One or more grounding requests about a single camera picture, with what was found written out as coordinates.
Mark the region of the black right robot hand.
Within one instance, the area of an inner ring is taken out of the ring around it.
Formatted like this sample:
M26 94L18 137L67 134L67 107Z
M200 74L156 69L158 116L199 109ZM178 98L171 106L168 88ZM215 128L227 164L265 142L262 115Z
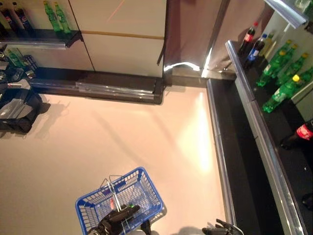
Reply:
M214 227L202 228L204 235L244 235L244 232L237 226L216 219Z

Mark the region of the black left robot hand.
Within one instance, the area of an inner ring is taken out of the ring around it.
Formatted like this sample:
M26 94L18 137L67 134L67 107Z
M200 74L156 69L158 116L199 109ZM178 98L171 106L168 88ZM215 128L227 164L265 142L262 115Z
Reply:
M98 233L100 235L119 235L123 230L123 221L131 219L140 206L126 206L121 211L112 210L98 224Z

